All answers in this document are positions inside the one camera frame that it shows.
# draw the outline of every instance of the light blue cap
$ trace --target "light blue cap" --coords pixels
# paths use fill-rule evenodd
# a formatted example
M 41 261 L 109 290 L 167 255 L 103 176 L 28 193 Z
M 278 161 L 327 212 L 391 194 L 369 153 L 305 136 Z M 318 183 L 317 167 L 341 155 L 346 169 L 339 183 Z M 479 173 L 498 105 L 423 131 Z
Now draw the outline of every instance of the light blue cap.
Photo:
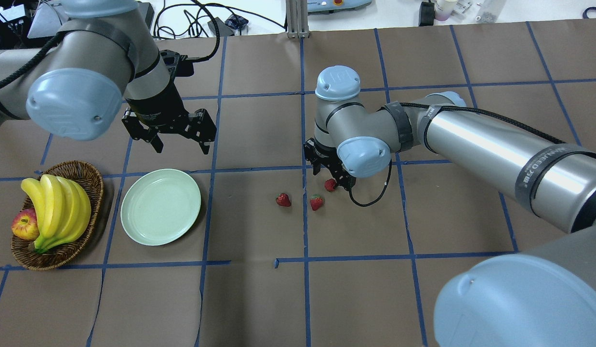
M 456 106 L 467 107 L 467 103 L 465 103 L 463 98 L 460 95 L 458 95 L 457 92 L 452 92 L 449 90 L 447 92 L 428 94 L 427 97 L 429 97 L 431 95 L 441 95 L 441 96 L 447 98 L 448 100 L 450 100 L 450 102 Z
M 373 176 L 390 162 L 390 147 L 370 136 L 344 140 L 338 145 L 337 154 L 349 174 L 357 178 Z
M 110 127 L 122 104 L 113 81 L 83 68 L 61 68 L 38 77 L 26 110 L 41 128 L 74 140 L 93 140 Z
M 327 101 L 342 101 L 360 93 L 360 76 L 347 66 L 330 66 L 319 73 L 315 95 Z
M 135 0 L 62 0 L 62 7 L 71 18 L 107 17 L 133 11 L 137 6 Z
M 596 346 L 596 291 L 546 259 L 501 255 L 443 287 L 434 323 L 441 347 Z

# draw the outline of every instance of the brown basket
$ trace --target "brown basket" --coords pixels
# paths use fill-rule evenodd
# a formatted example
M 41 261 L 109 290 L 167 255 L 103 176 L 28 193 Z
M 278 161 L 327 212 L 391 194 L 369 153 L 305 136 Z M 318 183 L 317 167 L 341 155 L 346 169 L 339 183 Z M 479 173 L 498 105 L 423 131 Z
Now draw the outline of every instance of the brown basket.
M 86 231 L 84 231 L 79 239 L 51 248 L 51 250 L 44 254 L 37 254 L 28 250 L 31 242 L 13 235 L 11 237 L 11 253 L 13 253 L 13 257 L 15 257 L 17 262 L 28 270 L 51 270 L 75 258 L 86 247 L 86 244 L 88 244 L 88 241 L 93 235 L 97 217 L 99 217 L 101 201 L 103 200 L 103 177 L 91 164 L 79 160 L 71 160 L 50 167 L 44 174 L 62 176 L 77 182 L 88 194 L 90 204 L 92 205 L 92 212 L 88 228 L 86 228 Z M 27 196 L 26 200 L 24 200 L 22 211 L 30 207 L 33 207 L 33 204 L 30 197 Z

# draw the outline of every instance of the plate rim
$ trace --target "plate rim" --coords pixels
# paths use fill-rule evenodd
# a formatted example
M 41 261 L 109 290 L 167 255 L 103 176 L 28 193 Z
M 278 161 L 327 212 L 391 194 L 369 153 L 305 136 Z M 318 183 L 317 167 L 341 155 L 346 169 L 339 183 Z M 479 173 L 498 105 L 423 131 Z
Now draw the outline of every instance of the plate rim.
M 133 237 L 133 235 L 131 235 L 131 233 L 133 232 L 133 230 L 129 231 L 129 228 L 127 228 L 124 225 L 124 218 L 123 218 L 124 217 L 124 213 L 125 213 L 124 206 L 127 205 L 127 202 L 128 202 L 127 199 L 128 199 L 128 197 L 130 197 L 130 194 L 131 195 L 134 194 L 134 193 L 131 193 L 133 187 L 137 187 L 137 184 L 140 181 L 144 180 L 144 178 L 146 178 L 147 176 L 150 176 L 152 174 L 158 174 L 159 172 L 161 172 L 161 173 L 162 172 L 178 172 L 178 173 L 180 173 L 182 175 L 185 175 L 188 178 L 190 178 L 190 182 L 192 181 L 192 184 L 194 185 L 194 187 L 196 188 L 197 193 L 199 194 L 199 200 L 198 200 L 199 203 L 198 203 L 198 206 L 197 206 L 197 213 L 194 214 L 194 216 L 192 218 L 193 221 L 189 223 L 189 227 L 186 228 L 182 232 L 176 233 L 175 237 L 170 237 L 168 239 L 162 240 L 161 242 L 142 242 L 141 240 L 136 240 L 135 237 Z M 168 244 L 170 242 L 176 241 L 177 239 L 180 239 L 190 229 L 190 227 L 192 227 L 193 224 L 197 221 L 197 217 L 199 216 L 199 213 L 200 212 L 201 212 L 201 191 L 199 190 L 199 185 L 197 184 L 196 180 L 192 176 L 188 175 L 186 172 L 181 171 L 181 170 L 178 170 L 178 169 L 170 169 L 170 168 L 167 168 L 167 169 L 158 169 L 158 170 L 154 170 L 154 171 L 148 172 L 145 175 L 143 175 L 140 178 L 138 178 L 135 181 L 135 183 L 133 185 L 131 185 L 129 187 L 129 189 L 126 191 L 126 194 L 124 195 L 124 199 L 122 199 L 122 204 L 120 206 L 120 224 L 122 224 L 122 229 L 124 229 L 124 233 L 126 233 L 126 235 L 128 235 L 128 237 L 130 237 L 131 240 L 133 240 L 133 241 L 135 241 L 135 242 L 137 242 L 139 244 L 143 244 L 144 246 L 162 246 L 164 244 Z

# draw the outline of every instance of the brown table surface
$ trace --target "brown table surface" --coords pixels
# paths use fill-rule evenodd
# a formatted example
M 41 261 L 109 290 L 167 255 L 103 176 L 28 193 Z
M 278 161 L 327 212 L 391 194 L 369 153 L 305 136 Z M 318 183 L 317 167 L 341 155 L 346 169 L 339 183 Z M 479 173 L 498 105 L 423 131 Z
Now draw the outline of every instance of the brown table surface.
M 203 56 L 214 39 L 159 46 Z M 208 156 L 174 135 L 157 154 L 119 117 L 91 142 L 31 121 L 0 128 L 0 347 L 191 347 L 200 312 L 201 347 L 437 346 L 435 299 L 450 278 L 564 236 L 420 147 L 393 156 L 392 184 L 372 207 L 324 191 L 330 173 L 312 175 L 302 142 L 317 75 L 337 64 L 361 75 L 368 110 L 453 90 L 596 152 L 596 19 L 224 38 L 176 81 L 188 110 L 216 120 Z M 64 269 L 23 270 L 9 250 L 20 180 L 65 160 L 104 174 L 106 228 Z M 168 167 L 196 180 L 202 211 L 177 241 L 142 246 L 122 229 L 122 198 Z M 385 174 L 359 180 L 357 199 L 375 198 Z M 280 192 L 292 207 L 276 206 Z M 314 193 L 326 198 L 316 212 Z

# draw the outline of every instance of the blue cable loop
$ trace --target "blue cable loop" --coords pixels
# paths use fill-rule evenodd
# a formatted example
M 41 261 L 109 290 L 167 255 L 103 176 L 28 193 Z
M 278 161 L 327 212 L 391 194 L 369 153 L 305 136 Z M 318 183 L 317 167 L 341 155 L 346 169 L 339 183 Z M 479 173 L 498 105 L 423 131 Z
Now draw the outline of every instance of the blue cable loop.
M 596 7 L 589 7 L 588 9 L 584 10 L 583 18 L 585 18 L 585 19 L 588 19 L 589 18 L 587 16 L 587 13 L 589 13 L 589 11 L 596 11 Z

